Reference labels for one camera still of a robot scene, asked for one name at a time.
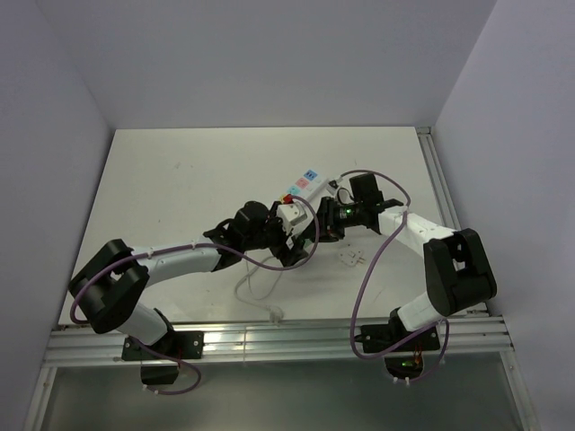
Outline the white plug with switch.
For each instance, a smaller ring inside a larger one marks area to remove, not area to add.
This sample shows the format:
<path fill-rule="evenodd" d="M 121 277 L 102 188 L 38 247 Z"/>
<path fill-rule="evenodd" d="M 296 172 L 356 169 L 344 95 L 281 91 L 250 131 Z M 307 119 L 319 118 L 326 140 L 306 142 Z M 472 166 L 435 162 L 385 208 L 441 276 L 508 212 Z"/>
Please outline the white plug with switch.
<path fill-rule="evenodd" d="M 340 261 L 348 266 L 355 267 L 365 263 L 364 251 L 355 248 L 342 249 L 338 253 Z"/>

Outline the white colourful power strip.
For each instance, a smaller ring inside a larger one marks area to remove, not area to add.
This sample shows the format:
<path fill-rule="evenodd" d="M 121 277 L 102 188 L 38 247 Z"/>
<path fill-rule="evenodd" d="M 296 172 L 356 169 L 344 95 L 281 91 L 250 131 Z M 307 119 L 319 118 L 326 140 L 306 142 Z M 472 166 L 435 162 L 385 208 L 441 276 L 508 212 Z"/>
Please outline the white colourful power strip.
<path fill-rule="evenodd" d="M 306 171 L 284 192 L 279 195 L 280 199 L 287 195 L 299 196 L 311 203 L 315 198 L 321 195 L 326 187 L 328 180 L 325 176 L 315 170 Z"/>

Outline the green plug adapter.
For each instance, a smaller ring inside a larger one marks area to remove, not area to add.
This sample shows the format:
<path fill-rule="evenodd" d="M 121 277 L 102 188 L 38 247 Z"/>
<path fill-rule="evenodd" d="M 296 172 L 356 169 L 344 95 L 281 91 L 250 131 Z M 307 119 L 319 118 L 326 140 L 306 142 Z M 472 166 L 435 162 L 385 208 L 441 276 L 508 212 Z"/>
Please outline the green plug adapter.
<path fill-rule="evenodd" d="M 293 247 L 292 247 L 292 251 L 294 252 L 303 252 L 304 254 L 306 254 L 306 248 L 309 247 L 310 245 L 313 245 L 314 242 L 312 240 L 309 239 L 302 239 L 302 238 L 296 238 L 294 240 L 293 243 Z"/>

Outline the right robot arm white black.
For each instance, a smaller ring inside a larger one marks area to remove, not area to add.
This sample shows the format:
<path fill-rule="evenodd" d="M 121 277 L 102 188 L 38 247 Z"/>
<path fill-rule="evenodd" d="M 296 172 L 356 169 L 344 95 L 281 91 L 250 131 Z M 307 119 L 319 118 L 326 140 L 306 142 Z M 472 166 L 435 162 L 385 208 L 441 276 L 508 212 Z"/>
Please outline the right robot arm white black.
<path fill-rule="evenodd" d="M 337 242 L 346 230 L 363 226 L 414 251 L 423 259 L 426 290 L 392 313 L 398 322 L 389 328 L 391 344 L 409 349 L 420 338 L 420 329 L 497 294 L 497 283 L 482 244 L 473 229 L 456 231 L 416 215 L 407 202 L 384 198 L 376 172 L 355 170 L 349 179 L 351 201 L 335 195 L 340 179 L 328 183 L 332 197 L 320 201 L 317 215 L 320 240 Z"/>

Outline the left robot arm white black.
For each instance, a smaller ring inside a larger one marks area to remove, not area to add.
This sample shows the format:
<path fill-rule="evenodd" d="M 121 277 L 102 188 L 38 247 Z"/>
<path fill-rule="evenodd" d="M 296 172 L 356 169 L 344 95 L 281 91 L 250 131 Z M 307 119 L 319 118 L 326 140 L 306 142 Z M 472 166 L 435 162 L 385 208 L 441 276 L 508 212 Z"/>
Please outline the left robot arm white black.
<path fill-rule="evenodd" d="M 291 231 L 313 207 L 303 198 L 276 201 L 272 207 L 249 201 L 234 217 L 205 231 L 198 239 L 141 250 L 121 239 L 107 242 L 68 285 L 73 297 L 69 317 L 97 334 L 117 330 L 142 344 L 154 358 L 175 347 L 172 324 L 156 309 L 140 302 L 145 289 L 169 279 L 217 272 L 248 260 L 248 252 L 269 250 L 278 272 L 299 268 L 311 256 L 296 249 Z"/>

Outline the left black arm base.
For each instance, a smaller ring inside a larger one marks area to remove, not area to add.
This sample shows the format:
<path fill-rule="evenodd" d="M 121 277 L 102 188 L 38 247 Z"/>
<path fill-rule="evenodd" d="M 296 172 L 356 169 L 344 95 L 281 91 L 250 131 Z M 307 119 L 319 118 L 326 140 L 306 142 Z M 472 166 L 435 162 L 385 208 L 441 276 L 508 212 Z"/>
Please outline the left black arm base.
<path fill-rule="evenodd" d="M 190 360 L 203 355 L 205 333 L 200 330 L 169 331 L 151 346 L 134 337 L 126 337 L 121 353 L 123 362 L 140 363 L 140 380 L 149 391 L 162 395 L 179 395 L 196 389 L 201 371 Z M 171 389 L 184 372 L 191 371 L 195 381 L 183 389 Z"/>

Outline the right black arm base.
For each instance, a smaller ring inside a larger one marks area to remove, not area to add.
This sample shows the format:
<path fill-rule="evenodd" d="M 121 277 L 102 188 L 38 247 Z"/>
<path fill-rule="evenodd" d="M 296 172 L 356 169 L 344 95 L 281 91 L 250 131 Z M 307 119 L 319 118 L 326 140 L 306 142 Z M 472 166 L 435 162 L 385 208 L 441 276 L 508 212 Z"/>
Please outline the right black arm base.
<path fill-rule="evenodd" d="M 364 355 L 374 355 L 410 335 L 411 333 L 404 328 L 397 312 L 393 311 L 387 323 L 361 325 L 358 335 L 354 336 L 354 346 L 360 347 Z M 403 353 L 403 356 L 385 357 L 385 369 L 393 378 L 405 381 L 416 379 L 424 372 L 423 353 L 440 349 L 437 328 L 429 328 L 393 350 L 393 353 Z"/>

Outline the aluminium frame rail right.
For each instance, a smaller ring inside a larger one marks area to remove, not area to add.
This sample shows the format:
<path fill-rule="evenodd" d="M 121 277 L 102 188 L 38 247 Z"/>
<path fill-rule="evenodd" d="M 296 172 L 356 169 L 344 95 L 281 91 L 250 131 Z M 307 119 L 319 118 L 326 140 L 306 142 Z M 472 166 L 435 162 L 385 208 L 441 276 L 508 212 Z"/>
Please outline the aluminium frame rail right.
<path fill-rule="evenodd" d="M 438 153 L 434 145 L 433 136 L 431 135 L 431 128 L 416 128 L 416 134 L 420 142 L 424 161 L 428 168 L 442 224 L 459 231 L 461 225 L 447 186 L 446 177 L 438 159 Z"/>

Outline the aluminium frame rail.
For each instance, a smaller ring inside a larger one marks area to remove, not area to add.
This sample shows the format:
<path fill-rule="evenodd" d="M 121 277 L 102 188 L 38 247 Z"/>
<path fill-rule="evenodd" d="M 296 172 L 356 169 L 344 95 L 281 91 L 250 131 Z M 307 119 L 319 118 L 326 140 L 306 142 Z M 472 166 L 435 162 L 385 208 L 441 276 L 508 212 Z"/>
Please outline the aluminium frame rail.
<path fill-rule="evenodd" d="M 434 145 L 433 136 L 431 135 L 431 128 L 416 128 L 416 134 L 420 142 L 424 161 L 428 168 L 442 224 L 459 231 L 461 225 L 447 186 L 446 177 L 438 159 L 438 153 Z"/>
<path fill-rule="evenodd" d="M 204 333 L 198 365 L 270 361 L 353 359 L 346 320 L 177 325 L 177 330 Z M 140 365 L 125 361 L 125 336 L 97 335 L 87 328 L 52 332 L 42 360 L 45 367 Z M 448 354 L 509 352 L 513 349 L 501 317 L 455 317 L 450 320 Z"/>

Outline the aluminium frame rail front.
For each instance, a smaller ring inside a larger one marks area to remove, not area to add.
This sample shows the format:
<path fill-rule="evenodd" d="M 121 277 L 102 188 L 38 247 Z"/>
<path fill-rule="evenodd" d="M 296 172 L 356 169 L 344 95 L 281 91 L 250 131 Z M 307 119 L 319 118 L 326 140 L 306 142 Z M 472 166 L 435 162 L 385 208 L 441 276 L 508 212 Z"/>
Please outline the aluminium frame rail front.
<path fill-rule="evenodd" d="M 270 361 L 353 359 L 346 320 L 177 325 L 177 330 L 204 333 L 198 365 Z M 97 335 L 87 328 L 52 332 L 42 360 L 45 367 L 140 365 L 125 361 L 125 336 Z M 448 354 L 509 352 L 513 349 L 501 317 L 455 317 L 450 320 Z"/>

